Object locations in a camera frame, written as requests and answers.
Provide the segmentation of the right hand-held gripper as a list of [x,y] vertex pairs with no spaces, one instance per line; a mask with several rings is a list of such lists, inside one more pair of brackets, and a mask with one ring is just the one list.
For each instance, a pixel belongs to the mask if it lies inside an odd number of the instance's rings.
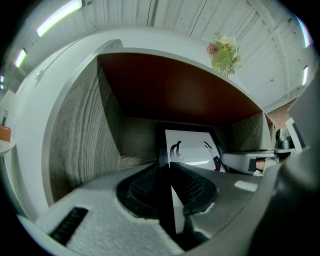
[[299,154],[305,148],[305,143],[298,131],[295,121],[291,117],[275,134],[273,150],[223,152],[221,163],[229,169],[246,175],[253,175],[255,171],[263,171],[267,159],[275,159],[276,154]]

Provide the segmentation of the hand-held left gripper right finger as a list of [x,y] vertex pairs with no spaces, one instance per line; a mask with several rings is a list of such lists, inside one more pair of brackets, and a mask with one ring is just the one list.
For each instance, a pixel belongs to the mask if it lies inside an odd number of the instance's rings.
[[182,232],[174,240],[195,248],[226,228],[244,209],[261,181],[259,176],[208,170],[171,162],[170,181],[183,208]]

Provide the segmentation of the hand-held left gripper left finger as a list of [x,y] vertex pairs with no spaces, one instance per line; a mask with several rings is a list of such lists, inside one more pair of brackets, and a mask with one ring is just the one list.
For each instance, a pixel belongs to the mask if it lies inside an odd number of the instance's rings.
[[117,185],[147,168],[144,164],[96,178],[69,193],[42,214],[35,224],[49,234],[74,208],[88,210],[67,243],[83,256],[177,256],[183,250],[155,219],[137,218],[116,197]]

